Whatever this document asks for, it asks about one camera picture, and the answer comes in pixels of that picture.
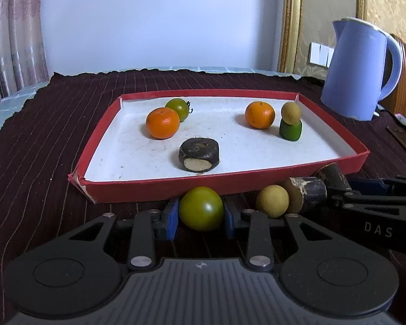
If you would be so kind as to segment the dark sugarcane piece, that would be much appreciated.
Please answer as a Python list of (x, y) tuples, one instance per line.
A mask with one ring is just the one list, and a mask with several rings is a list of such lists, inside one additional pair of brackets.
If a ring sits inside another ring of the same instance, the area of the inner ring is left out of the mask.
[(287, 213), (299, 214), (304, 208), (315, 206), (327, 198), (326, 185), (320, 178), (288, 178), (282, 186), (289, 195)]
[(348, 183), (347, 178), (342, 173), (336, 162), (325, 165), (319, 168), (314, 176), (320, 178), (327, 189), (335, 189), (339, 191), (351, 191), (352, 188)]

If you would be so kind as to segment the green tomato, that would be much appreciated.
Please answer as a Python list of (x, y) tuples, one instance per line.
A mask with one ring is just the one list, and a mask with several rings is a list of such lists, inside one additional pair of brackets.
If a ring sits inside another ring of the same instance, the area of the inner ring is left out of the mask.
[(214, 228), (223, 215), (224, 205), (221, 197), (208, 187), (192, 188), (179, 202), (179, 218), (194, 230)]
[(191, 108), (191, 103), (181, 98), (171, 99), (166, 103), (165, 107), (174, 110), (178, 114), (180, 122), (184, 122), (188, 118), (188, 116), (193, 112), (193, 109)]

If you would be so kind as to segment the yellow longan fruit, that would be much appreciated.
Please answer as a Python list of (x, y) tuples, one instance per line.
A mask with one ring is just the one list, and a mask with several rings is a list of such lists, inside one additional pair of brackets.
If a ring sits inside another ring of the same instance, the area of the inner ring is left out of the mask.
[(290, 204), (288, 192), (279, 185), (263, 188), (257, 196), (256, 205), (259, 210), (270, 218), (277, 218), (284, 214)]
[(301, 121), (301, 108), (295, 101), (286, 102), (281, 108), (281, 118), (288, 125), (296, 125)]

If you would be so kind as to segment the short dark sugarcane slice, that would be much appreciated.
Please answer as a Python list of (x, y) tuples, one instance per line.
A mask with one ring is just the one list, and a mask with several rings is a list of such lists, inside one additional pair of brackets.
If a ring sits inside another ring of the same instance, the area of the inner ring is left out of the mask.
[(179, 147), (178, 158), (187, 171), (210, 171), (220, 163), (219, 144), (211, 138), (187, 139)]

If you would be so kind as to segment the orange mandarin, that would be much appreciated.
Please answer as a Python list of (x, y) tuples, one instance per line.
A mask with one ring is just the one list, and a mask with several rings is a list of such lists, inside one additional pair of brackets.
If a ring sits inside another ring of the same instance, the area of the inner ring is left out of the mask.
[(256, 129), (270, 128), (275, 118), (274, 108), (264, 101), (254, 101), (245, 109), (245, 121)]
[(179, 129), (179, 115), (168, 107), (152, 110), (146, 117), (146, 130), (156, 139), (168, 139)]

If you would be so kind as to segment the red shallow box tray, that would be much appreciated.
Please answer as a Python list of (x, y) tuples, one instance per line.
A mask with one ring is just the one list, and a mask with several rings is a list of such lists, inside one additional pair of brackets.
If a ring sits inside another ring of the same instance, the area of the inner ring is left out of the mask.
[[(154, 139), (146, 116), (173, 98), (191, 103), (192, 113), (169, 139)], [(265, 101), (279, 111), (295, 101), (303, 129), (295, 142), (279, 135), (275, 122), (267, 130), (248, 126), (247, 105)], [(206, 173), (184, 169), (179, 147), (195, 137), (219, 146), (219, 164)], [(297, 92), (273, 90), (169, 90), (119, 96), (90, 136), (69, 180), (94, 203), (165, 200), (196, 186), (218, 194), (264, 188), (290, 176), (308, 176), (337, 163), (343, 173), (359, 171), (367, 147), (319, 105)]]

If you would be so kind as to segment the blue electric kettle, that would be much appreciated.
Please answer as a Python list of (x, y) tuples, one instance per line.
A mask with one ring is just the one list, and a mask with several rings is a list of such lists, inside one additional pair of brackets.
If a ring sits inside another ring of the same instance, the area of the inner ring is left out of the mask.
[(403, 53), (390, 34), (358, 18), (333, 22), (336, 47), (320, 97), (345, 118), (372, 120), (379, 101), (398, 85)]

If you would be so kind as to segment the dark striped table cloth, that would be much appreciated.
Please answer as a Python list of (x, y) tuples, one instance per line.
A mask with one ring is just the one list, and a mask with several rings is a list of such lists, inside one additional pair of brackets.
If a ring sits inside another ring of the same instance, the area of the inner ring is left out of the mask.
[(249, 89), (299, 92), (318, 102), (322, 86), (312, 77), (189, 70), (54, 75), (0, 131), (0, 324), (15, 314), (3, 293), (3, 271), (13, 259), (101, 213), (129, 217), (151, 208), (150, 203), (96, 205), (68, 180), (117, 97), (161, 90)]

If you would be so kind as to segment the pink patterned curtain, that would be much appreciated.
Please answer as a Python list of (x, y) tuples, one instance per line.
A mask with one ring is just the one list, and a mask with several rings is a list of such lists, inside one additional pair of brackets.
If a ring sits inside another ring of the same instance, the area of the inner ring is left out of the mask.
[(49, 79), (41, 0), (0, 0), (0, 102)]

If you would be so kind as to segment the white wall switch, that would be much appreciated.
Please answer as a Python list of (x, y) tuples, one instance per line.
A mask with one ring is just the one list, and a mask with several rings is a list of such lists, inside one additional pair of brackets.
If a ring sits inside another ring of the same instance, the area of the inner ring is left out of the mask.
[(311, 42), (309, 47), (309, 63), (321, 67), (329, 67), (334, 54), (334, 48)]

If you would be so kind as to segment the gold picture frame moulding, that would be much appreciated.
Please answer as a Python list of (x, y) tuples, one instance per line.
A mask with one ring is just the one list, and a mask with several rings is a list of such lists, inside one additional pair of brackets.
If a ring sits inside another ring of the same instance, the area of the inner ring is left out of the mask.
[(301, 29), (302, 0), (284, 0), (278, 71), (294, 73)]

